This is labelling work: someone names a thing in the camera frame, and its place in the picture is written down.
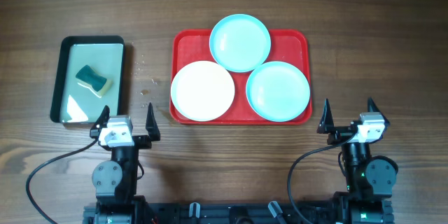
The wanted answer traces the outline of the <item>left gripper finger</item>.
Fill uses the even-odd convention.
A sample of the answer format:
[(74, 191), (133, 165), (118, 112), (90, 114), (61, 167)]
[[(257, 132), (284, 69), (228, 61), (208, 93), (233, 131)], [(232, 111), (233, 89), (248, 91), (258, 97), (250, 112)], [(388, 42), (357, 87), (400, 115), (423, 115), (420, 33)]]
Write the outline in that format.
[(107, 105), (105, 105), (100, 116), (92, 126), (91, 131), (100, 132), (102, 128), (106, 127), (106, 124), (109, 121), (109, 116), (110, 116), (110, 108)]
[(155, 120), (153, 105), (151, 103), (148, 105), (145, 128), (148, 133), (150, 141), (160, 140), (161, 134), (157, 122)]

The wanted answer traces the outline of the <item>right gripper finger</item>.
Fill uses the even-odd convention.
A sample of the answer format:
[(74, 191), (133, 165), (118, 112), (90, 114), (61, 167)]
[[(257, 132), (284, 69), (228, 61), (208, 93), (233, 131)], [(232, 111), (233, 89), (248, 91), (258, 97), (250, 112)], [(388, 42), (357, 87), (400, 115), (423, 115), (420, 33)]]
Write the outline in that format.
[(329, 134), (335, 130), (333, 115), (330, 109), (330, 102), (328, 99), (325, 100), (323, 106), (323, 113), (321, 120), (318, 124), (316, 132), (318, 134)]
[(385, 126), (389, 126), (390, 125), (390, 121), (386, 118), (386, 116), (379, 110), (379, 108), (377, 107), (377, 105), (375, 104), (373, 98), (369, 97), (367, 99), (367, 111), (368, 112), (376, 112), (376, 113), (380, 113), (381, 116), (384, 119), (384, 124)]

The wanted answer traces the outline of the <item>green and yellow sponge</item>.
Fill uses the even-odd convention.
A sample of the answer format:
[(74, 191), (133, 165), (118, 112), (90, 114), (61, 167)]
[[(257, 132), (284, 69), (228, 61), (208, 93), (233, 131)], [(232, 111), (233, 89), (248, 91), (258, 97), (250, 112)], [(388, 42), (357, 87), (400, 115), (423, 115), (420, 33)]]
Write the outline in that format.
[(75, 75), (78, 84), (102, 98), (111, 88), (113, 81), (99, 75), (91, 66), (85, 65)]

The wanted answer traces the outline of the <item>light blue plate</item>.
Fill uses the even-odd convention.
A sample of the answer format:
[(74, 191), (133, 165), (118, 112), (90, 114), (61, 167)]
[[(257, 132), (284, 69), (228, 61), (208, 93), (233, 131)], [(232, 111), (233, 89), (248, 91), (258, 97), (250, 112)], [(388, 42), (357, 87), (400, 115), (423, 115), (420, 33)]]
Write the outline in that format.
[(261, 118), (283, 123), (305, 112), (311, 100), (309, 81), (301, 70), (287, 62), (273, 61), (251, 72), (246, 99)]
[(234, 14), (213, 27), (209, 50), (214, 60), (235, 73), (254, 70), (265, 62), (272, 46), (270, 33), (256, 17)]

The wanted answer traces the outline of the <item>white round plate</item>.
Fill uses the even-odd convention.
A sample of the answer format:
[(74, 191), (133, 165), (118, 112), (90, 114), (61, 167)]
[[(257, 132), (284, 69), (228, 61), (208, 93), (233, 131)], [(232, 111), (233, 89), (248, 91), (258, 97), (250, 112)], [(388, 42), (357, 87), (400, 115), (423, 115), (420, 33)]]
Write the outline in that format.
[(196, 61), (184, 66), (171, 83), (171, 102), (189, 120), (206, 122), (219, 118), (232, 105), (235, 83), (221, 65)]

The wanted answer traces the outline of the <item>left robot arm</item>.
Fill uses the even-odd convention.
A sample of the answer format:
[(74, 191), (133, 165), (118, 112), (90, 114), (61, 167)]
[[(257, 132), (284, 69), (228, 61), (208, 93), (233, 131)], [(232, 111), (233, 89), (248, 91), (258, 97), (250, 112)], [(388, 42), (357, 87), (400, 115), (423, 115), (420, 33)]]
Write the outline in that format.
[(133, 125), (127, 115), (110, 115), (105, 106), (90, 130), (90, 137), (111, 159), (98, 164), (92, 173), (97, 203), (85, 208), (84, 223), (157, 223), (154, 211), (144, 196), (137, 195), (138, 171), (143, 171), (139, 151), (150, 149), (161, 138), (153, 106), (148, 106), (145, 135), (134, 136)]

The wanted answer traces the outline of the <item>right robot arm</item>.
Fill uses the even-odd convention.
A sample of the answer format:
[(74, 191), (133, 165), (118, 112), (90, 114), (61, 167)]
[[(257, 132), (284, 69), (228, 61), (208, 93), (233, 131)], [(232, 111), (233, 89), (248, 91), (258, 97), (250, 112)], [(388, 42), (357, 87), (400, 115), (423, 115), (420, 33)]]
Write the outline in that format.
[(331, 199), (331, 223), (394, 223), (391, 201), (398, 165), (392, 159), (373, 156), (370, 146), (382, 140), (390, 126), (373, 99), (367, 111), (348, 126), (334, 125), (330, 102), (325, 101), (317, 132), (327, 134), (327, 144), (340, 147), (338, 158), (346, 179), (347, 191), (336, 192)]

